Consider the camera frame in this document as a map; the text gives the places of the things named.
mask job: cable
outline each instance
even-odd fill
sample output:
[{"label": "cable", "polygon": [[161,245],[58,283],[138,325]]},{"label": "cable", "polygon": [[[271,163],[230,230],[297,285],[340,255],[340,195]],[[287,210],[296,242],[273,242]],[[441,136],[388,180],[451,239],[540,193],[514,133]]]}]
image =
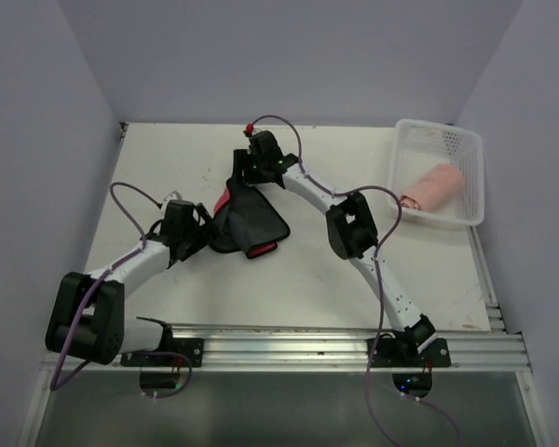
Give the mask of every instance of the cable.
[{"label": "cable", "polygon": [[[325,194],[328,194],[330,196],[342,197],[342,196],[349,196],[350,194],[358,193],[360,191],[376,190],[376,191],[381,191],[382,193],[385,193],[388,196],[390,196],[391,198],[393,198],[393,200],[395,201],[395,203],[398,207],[398,216],[396,217],[395,222],[393,223],[391,228],[388,230],[388,232],[377,242],[377,244],[375,245],[375,253],[373,254],[373,261],[374,261],[374,264],[375,264],[375,271],[376,271],[376,280],[379,283],[379,306],[380,306],[381,309],[379,311],[379,326],[377,328],[376,336],[375,336],[375,339],[373,341],[371,351],[369,353],[369,360],[366,364],[366,372],[365,372],[365,375],[364,375],[364,398],[366,400],[366,405],[368,407],[369,414],[371,415],[371,418],[373,419],[373,422],[375,423],[376,427],[394,445],[396,445],[398,447],[402,447],[402,445],[389,432],[387,432],[386,429],[383,427],[383,425],[379,421],[379,418],[378,418],[378,416],[375,412],[375,408],[373,407],[373,403],[371,402],[371,366],[373,365],[373,359],[375,358],[375,352],[377,350],[377,347],[379,345],[379,341],[381,339],[381,332],[383,331],[383,322],[384,322],[384,319],[385,319],[385,291],[384,291],[384,288],[383,288],[383,280],[381,278],[381,270],[380,270],[380,265],[379,265],[379,251],[383,247],[383,244],[385,244],[385,242],[393,234],[393,232],[396,230],[396,228],[398,227],[398,225],[402,221],[402,204],[400,203],[400,200],[395,195],[395,193],[393,193],[393,191],[390,191],[390,190],[388,190],[388,188],[385,188],[383,186],[365,185],[365,186],[360,186],[358,188],[354,188],[350,191],[346,191],[345,193],[336,193],[335,191],[331,191],[330,189],[326,188],[321,183],[319,183],[317,180],[315,180],[305,169],[305,166],[303,164],[303,158],[302,158],[302,140],[300,138],[300,133],[298,132],[298,129],[290,121],[288,121],[286,118],[284,118],[282,116],[278,116],[278,115],[262,115],[262,116],[259,116],[256,119],[254,119],[252,123],[249,123],[246,127],[246,130],[247,131],[252,131],[253,127],[256,123],[258,123],[259,121],[261,121],[263,119],[267,119],[267,118],[277,119],[278,121],[281,121],[282,123],[284,123],[286,126],[288,126],[293,131],[294,136],[296,137],[297,144],[298,144],[298,167],[300,168],[300,171],[305,176],[305,178],[308,179],[315,186],[317,186],[322,192],[324,192]],[[433,410],[436,410],[437,412],[441,413],[447,420],[449,420],[449,422],[451,422],[452,426],[454,426],[454,429],[456,430],[456,435],[457,435],[456,446],[460,445],[459,427],[457,426],[457,423],[456,423],[456,420],[454,419],[454,417],[452,415],[450,415],[448,412],[446,412],[444,409],[442,409],[441,407],[437,406],[434,403],[431,403],[431,402],[428,402],[428,401],[425,401],[425,400],[421,400],[421,402],[424,403],[425,405],[429,406]]]},{"label": "cable", "polygon": [[60,378],[60,374],[62,372],[62,367],[64,366],[64,361],[66,360],[66,357],[68,356],[68,351],[71,348],[71,343],[73,342],[73,336],[75,335],[76,328],[78,327],[78,323],[81,320],[81,317],[83,317],[83,310],[87,306],[89,299],[91,298],[91,295],[93,295],[93,293],[102,285],[105,279],[110,274],[112,274],[114,270],[119,268],[126,261],[134,258],[140,252],[142,252],[145,246],[147,245],[147,236],[145,232],[143,231],[143,229],[141,228],[137,220],[134,217],[132,217],[130,213],[127,211],[127,209],[124,207],[124,205],[120,203],[118,197],[116,197],[116,194],[114,193],[114,188],[116,186],[125,186],[129,189],[132,189],[133,191],[136,191],[137,193],[151,200],[159,208],[161,207],[161,205],[157,203],[157,201],[154,198],[152,198],[147,193],[145,193],[145,191],[137,188],[136,186],[130,183],[113,182],[112,184],[110,184],[110,196],[112,196],[114,203],[116,203],[116,205],[120,208],[122,213],[130,220],[130,223],[134,225],[134,227],[137,229],[137,231],[139,231],[139,234],[141,235],[141,247],[139,249],[131,251],[126,256],[123,256],[122,258],[118,259],[116,262],[112,264],[112,266],[109,269],[104,270],[103,273],[100,275],[100,277],[97,278],[93,282],[93,284],[91,284],[91,287],[89,287],[87,292],[85,292],[85,295],[83,295],[83,298],[81,299],[81,302],[76,310],[75,316],[73,317],[73,322],[71,323],[71,326],[68,329],[68,333],[66,334],[66,338],[64,339],[64,344],[62,345],[62,350],[60,352],[58,362],[56,363],[56,367],[54,368],[54,374],[52,375],[52,379],[49,383],[49,389],[52,391],[56,391],[61,387],[63,387],[64,385],[66,385],[75,375],[77,375],[83,368],[85,368],[87,365],[90,364],[89,360],[85,360],[83,363],[78,365],[74,370],[72,370],[68,375],[66,375],[66,377],[64,377],[60,382],[58,381],[58,379]]},{"label": "cable", "polygon": [[193,376],[193,363],[190,361],[190,359],[187,356],[185,356],[184,354],[181,354],[180,352],[137,351],[137,354],[141,354],[143,356],[153,357],[153,358],[169,357],[169,358],[172,358],[172,359],[181,359],[183,361],[183,364],[185,364],[188,367],[188,375],[186,376],[186,379],[184,380],[184,382],[182,384],[178,384],[176,386],[176,389],[174,389],[173,391],[171,391],[169,393],[161,393],[160,394],[160,393],[157,393],[156,391],[154,391],[151,394],[145,393],[150,398],[165,399],[165,398],[171,398],[172,396],[176,396],[177,394],[184,391],[184,389],[188,385],[188,382],[190,382],[190,379]]},{"label": "cable", "polygon": [[154,235],[156,233],[156,228],[158,228],[161,225],[162,222],[164,222],[163,219],[159,219],[159,220],[153,222],[153,224],[149,227],[149,231],[147,231],[147,235],[148,236]]}]

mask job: light purple wall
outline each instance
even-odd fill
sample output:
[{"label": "light purple wall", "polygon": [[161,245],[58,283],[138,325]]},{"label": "light purple wall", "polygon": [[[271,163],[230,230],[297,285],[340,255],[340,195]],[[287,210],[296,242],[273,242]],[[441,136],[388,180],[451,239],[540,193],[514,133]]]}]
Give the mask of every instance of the light purple wall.
[{"label": "light purple wall", "polygon": [[84,266],[118,137],[56,2],[0,1],[0,447],[19,436],[60,278]]},{"label": "light purple wall", "polygon": [[457,123],[484,140],[484,252],[559,445],[559,0],[524,1]]},{"label": "light purple wall", "polygon": [[129,121],[453,122],[521,0],[59,0]]}]

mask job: black motor bracket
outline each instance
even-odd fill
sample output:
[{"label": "black motor bracket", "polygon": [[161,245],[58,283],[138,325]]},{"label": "black motor bracket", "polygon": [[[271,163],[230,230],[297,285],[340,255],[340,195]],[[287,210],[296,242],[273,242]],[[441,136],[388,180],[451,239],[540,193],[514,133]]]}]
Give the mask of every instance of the black motor bracket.
[{"label": "black motor bracket", "polygon": [[183,262],[220,236],[220,231],[203,204],[171,200],[158,234],[147,238],[170,248],[170,266]]},{"label": "black motor bracket", "polygon": [[294,154],[284,155],[276,137],[268,130],[247,135],[249,149],[234,151],[233,175],[242,175],[247,184],[276,183],[282,188],[282,175],[298,163]]},{"label": "black motor bracket", "polygon": [[418,355],[418,348],[424,345],[437,330],[426,315],[420,315],[420,320],[410,328],[403,331],[394,331],[395,338],[399,341],[400,356],[411,359]]},{"label": "black motor bracket", "polygon": [[190,360],[193,368],[199,368],[201,366],[205,346],[205,341],[202,338],[174,338],[171,326],[164,321],[150,318],[140,319],[145,319],[147,321],[153,321],[155,323],[161,324],[161,326],[163,327],[161,342],[155,350],[149,351],[148,355],[145,355],[141,352],[122,354],[120,365],[141,368],[166,367],[170,366],[171,362],[174,364],[177,362],[174,361],[174,359],[170,359],[170,357],[162,356],[161,358],[158,358],[157,353],[177,352],[187,357]]},{"label": "black motor bracket", "polygon": [[[76,310],[96,279],[71,272],[61,281],[46,332],[46,348],[61,352]],[[117,355],[124,338],[124,284],[105,281],[92,294],[92,316],[81,317],[69,348],[69,355],[101,365]]]},{"label": "black motor bracket", "polygon": [[360,259],[377,243],[373,214],[361,193],[353,193],[339,205],[332,205],[325,219],[329,244],[341,259]]},{"label": "black motor bracket", "polygon": [[[367,355],[371,355],[371,348],[375,339],[366,341]],[[402,356],[401,341],[393,336],[382,336],[373,356],[371,368],[425,368],[429,363],[434,368],[449,368],[451,357],[447,340],[435,339],[425,350],[413,357]]]}]

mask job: pink object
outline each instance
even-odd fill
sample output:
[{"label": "pink object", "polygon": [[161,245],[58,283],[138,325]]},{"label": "pink object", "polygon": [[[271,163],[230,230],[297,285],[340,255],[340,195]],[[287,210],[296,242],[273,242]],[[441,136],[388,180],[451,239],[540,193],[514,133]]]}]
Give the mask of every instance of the pink object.
[{"label": "pink object", "polygon": [[464,175],[453,165],[442,163],[427,172],[400,197],[411,210],[435,211],[464,190]]}]

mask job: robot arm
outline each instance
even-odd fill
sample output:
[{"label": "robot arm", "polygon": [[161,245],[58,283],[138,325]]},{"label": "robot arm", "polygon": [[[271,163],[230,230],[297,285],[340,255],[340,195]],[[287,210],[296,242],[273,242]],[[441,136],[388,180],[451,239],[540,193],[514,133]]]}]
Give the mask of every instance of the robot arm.
[{"label": "robot arm", "polygon": [[177,261],[185,261],[217,236],[219,231],[201,204],[171,200],[159,233],[148,234],[144,247],[143,243],[137,247],[141,251],[136,256],[116,269],[111,265],[128,255],[103,268],[86,274],[72,272],[62,279],[48,324],[46,347],[61,352],[83,296],[104,272],[114,270],[91,295],[74,329],[69,355],[108,364],[120,353],[170,350],[173,341],[169,326],[146,318],[125,319],[124,301],[148,279]]},{"label": "robot arm", "polygon": [[[253,135],[246,132],[245,134],[250,141],[250,151],[242,157],[245,181],[277,183],[325,214],[329,243],[335,254],[350,261],[378,299],[379,287],[374,260],[378,232],[364,196],[361,193],[348,196],[327,194],[326,191],[335,189],[320,181],[317,176],[316,183],[322,188],[311,182],[308,179],[308,168],[298,163],[297,156],[284,156],[271,132],[264,130]],[[402,356],[412,358],[422,353],[437,339],[437,332],[429,319],[405,293],[381,252],[379,256],[385,312]]]}]

